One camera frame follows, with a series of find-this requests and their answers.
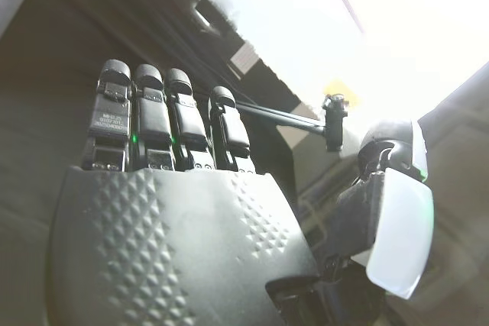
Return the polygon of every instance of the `yellow object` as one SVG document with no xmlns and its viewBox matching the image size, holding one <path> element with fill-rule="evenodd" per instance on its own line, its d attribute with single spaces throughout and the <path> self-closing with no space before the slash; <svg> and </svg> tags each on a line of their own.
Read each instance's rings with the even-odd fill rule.
<svg viewBox="0 0 489 326">
<path fill-rule="evenodd" d="M 349 108 L 359 106 L 361 99 L 339 78 L 332 79 L 323 90 L 325 95 L 335 95 L 341 93 L 345 96 L 345 101 L 349 102 Z"/>
</svg>

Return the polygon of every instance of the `diamond-patterned texture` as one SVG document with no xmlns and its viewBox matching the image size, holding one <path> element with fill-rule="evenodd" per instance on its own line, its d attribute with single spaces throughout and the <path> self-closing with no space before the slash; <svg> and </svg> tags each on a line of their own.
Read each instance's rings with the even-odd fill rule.
<svg viewBox="0 0 489 326">
<path fill-rule="evenodd" d="M 252 242 L 252 255 L 259 257 L 266 253 L 271 255 L 274 251 L 283 253 L 289 240 L 289 231 L 267 208 L 257 201 L 252 185 L 248 185 L 249 176 L 236 173 L 232 177 L 232 185 L 238 198 L 238 204 L 243 210 L 241 221 L 249 228 L 246 236 Z"/>
<path fill-rule="evenodd" d="M 179 271 L 172 265 L 154 177 L 147 170 L 100 175 L 94 223 L 101 234 L 98 252 L 106 261 L 102 278 L 115 291 L 109 301 L 124 310 L 119 325 L 192 326 Z"/>
</svg>

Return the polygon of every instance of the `robotic hand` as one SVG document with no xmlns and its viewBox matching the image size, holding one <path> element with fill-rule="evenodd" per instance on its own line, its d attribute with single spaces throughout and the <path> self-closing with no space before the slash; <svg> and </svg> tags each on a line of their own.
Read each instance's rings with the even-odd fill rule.
<svg viewBox="0 0 489 326">
<path fill-rule="evenodd" d="M 337 150 L 346 113 L 341 98 L 328 100 L 325 126 L 259 114 L 305 125 Z M 319 271 L 278 185 L 255 173 L 237 108 L 226 88 L 212 91 L 208 138 L 184 72 L 162 79 L 143 65 L 131 80 L 123 62 L 104 65 L 82 167 L 68 169 L 50 229 L 53 326 L 338 324 L 323 285 L 350 257 L 410 296 L 432 233 L 419 126 L 379 125 L 365 138 L 361 178 L 328 218 Z"/>
</svg>

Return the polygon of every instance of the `textured grip pad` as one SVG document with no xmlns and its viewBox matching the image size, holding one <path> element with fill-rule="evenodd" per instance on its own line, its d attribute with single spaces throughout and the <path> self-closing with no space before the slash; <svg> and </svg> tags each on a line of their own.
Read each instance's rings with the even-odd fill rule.
<svg viewBox="0 0 489 326">
<path fill-rule="evenodd" d="M 270 325 L 265 284 L 316 264 L 270 175 L 73 167 L 47 274 L 53 326 Z"/>
</svg>

